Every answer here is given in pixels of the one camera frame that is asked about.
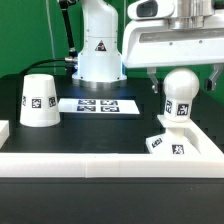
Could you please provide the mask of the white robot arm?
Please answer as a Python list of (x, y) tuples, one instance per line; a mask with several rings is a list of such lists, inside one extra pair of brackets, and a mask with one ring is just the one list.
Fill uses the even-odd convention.
[(122, 69), (145, 68), (156, 82), (159, 67), (211, 64), (205, 88), (224, 72), (224, 1), (137, 0), (117, 48), (118, 13), (103, 0), (81, 0), (84, 46), (73, 79), (94, 88), (125, 79)]

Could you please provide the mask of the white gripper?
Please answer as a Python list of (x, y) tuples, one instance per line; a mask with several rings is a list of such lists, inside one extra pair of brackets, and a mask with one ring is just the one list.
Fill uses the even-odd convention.
[(216, 89), (224, 71), (224, 14), (204, 20), (200, 29), (171, 30), (166, 20), (131, 21), (124, 31), (123, 63), (127, 68), (148, 68), (152, 89), (158, 92), (156, 69), (185, 65), (214, 64), (204, 82), (207, 91)]

